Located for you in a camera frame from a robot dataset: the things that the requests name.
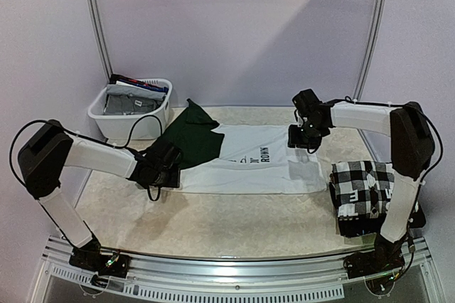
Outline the white cloth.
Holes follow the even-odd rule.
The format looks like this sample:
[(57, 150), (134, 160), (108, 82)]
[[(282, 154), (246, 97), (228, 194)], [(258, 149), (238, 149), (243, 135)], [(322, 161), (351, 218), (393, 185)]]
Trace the white cloth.
[(181, 150), (184, 193), (299, 195), (326, 188), (317, 156), (288, 147), (285, 125), (223, 124), (189, 100), (158, 140)]

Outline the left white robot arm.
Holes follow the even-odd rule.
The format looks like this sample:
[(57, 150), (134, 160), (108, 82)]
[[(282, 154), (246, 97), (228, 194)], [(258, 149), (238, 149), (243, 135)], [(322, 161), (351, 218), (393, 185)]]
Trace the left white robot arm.
[(157, 140), (143, 151), (117, 147), (81, 136), (51, 119), (19, 149), (17, 161), (27, 192), (40, 204), (77, 256), (90, 270), (100, 270), (105, 254), (92, 243), (96, 237), (62, 193), (65, 167), (101, 171), (136, 183), (147, 191), (178, 188), (181, 150)]

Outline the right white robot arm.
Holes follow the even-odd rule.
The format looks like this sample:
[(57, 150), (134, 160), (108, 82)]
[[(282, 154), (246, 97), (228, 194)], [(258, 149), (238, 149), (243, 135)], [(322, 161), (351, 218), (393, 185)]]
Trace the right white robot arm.
[(288, 146), (315, 153), (332, 129), (356, 129), (380, 135), (389, 142), (395, 188), (390, 208), (376, 238), (384, 243), (368, 256), (368, 266), (382, 272), (395, 260), (391, 247), (404, 240), (423, 181), (431, 170), (436, 132), (417, 102), (361, 102), (348, 98), (320, 100), (312, 89), (291, 100), (296, 124), (289, 128)]

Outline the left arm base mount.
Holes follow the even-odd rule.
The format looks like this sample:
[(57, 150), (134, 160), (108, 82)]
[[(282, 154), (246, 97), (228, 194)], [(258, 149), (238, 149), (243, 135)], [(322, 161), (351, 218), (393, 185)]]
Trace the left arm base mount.
[(96, 272), (99, 276), (126, 278), (132, 258), (114, 251), (104, 254), (97, 239), (91, 240), (81, 248), (73, 248), (69, 264), (82, 270)]

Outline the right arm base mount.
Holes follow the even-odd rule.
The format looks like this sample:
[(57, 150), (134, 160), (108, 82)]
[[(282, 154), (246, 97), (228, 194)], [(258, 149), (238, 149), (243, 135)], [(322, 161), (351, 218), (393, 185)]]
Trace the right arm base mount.
[[(405, 264), (402, 254), (402, 246), (407, 243), (411, 253), (409, 264)], [(397, 242), (390, 242), (381, 235), (377, 235), (374, 242), (374, 249), (369, 252), (355, 252), (343, 259), (343, 268), (348, 274), (348, 278), (365, 277), (389, 272), (398, 269), (398, 273), (391, 276), (391, 281), (397, 281), (410, 268), (415, 252), (414, 239), (410, 235), (405, 235)]]

